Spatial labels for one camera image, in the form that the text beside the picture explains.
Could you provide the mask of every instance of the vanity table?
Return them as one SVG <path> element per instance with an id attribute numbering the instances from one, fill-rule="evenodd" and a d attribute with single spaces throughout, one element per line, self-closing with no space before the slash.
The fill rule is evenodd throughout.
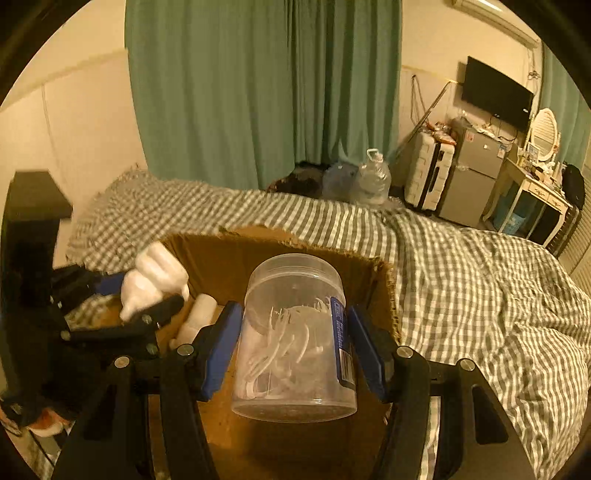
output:
<path id="1" fill-rule="evenodd" d="M 501 228 L 499 231 L 503 231 L 507 222 L 511 218 L 515 207 L 517 206 L 517 202 L 519 202 L 519 198 L 523 192 L 528 192 L 532 196 L 534 196 L 537 200 L 544 203 L 543 208 L 540 210 L 540 213 L 535 219 L 535 222 L 527 234 L 526 238 L 529 238 L 531 232 L 535 229 L 544 213 L 546 207 L 551 207 L 554 210 L 558 211 L 560 217 L 554 229 L 550 232 L 549 236 L 546 238 L 542 246 L 545 248 L 550 241 L 554 238 L 556 233 L 560 230 L 564 223 L 564 217 L 566 216 L 566 212 L 568 211 L 570 204 L 567 200 L 560 194 L 555 192 L 553 189 L 545 185 L 539 180 L 533 178 L 529 173 L 527 173 L 523 168 L 518 167 L 515 163 L 513 163 L 508 158 L 503 162 L 501 167 L 501 172 L 499 173 L 499 177 L 495 183 L 495 187 L 492 193 L 492 203 L 489 210 L 483 215 L 482 220 L 486 222 L 491 215 L 494 213 L 496 206 L 499 202 L 499 198 L 502 194 L 506 194 L 511 187 L 511 184 L 515 182 L 519 185 L 519 189 L 517 190 L 517 194 L 515 195 L 515 199 L 511 204 L 511 207 L 507 211 Z"/>

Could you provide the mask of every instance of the air conditioner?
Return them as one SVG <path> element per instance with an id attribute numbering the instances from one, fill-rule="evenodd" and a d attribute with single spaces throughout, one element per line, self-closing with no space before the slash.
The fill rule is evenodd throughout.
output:
<path id="1" fill-rule="evenodd" d="M 498 0 L 453 0 L 453 6 L 494 25 L 528 48 L 540 46 L 535 32 Z"/>

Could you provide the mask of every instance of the white suitcase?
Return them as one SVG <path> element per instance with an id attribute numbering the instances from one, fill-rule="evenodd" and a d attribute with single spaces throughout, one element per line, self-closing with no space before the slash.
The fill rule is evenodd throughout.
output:
<path id="1" fill-rule="evenodd" d="M 419 210 L 435 210 L 449 175 L 455 148 L 435 142 L 427 133 L 415 140 L 404 199 Z"/>

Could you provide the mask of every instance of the bed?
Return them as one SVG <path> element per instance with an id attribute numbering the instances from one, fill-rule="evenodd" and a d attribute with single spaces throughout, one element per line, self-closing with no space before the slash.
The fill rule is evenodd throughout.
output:
<path id="1" fill-rule="evenodd" d="M 554 476 L 579 442 L 591 367 L 591 300 L 532 242 L 458 228 L 403 207 L 368 209 L 297 195 L 161 181 L 130 171 L 75 226 L 67 256 L 87 268 L 131 268 L 168 233 L 265 225 L 317 245 L 395 265 L 401 343 L 427 359 L 473 358 L 497 393 L 538 479 Z M 74 312 L 89 326 L 101 301 Z M 433 474 L 439 402 L 431 402 L 421 479 Z"/>

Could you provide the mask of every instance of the television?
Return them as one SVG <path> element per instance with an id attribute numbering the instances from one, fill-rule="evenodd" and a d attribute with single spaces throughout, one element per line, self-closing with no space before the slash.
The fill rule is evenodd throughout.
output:
<path id="1" fill-rule="evenodd" d="M 462 100 L 525 132 L 534 94 L 504 73 L 468 57 Z"/>

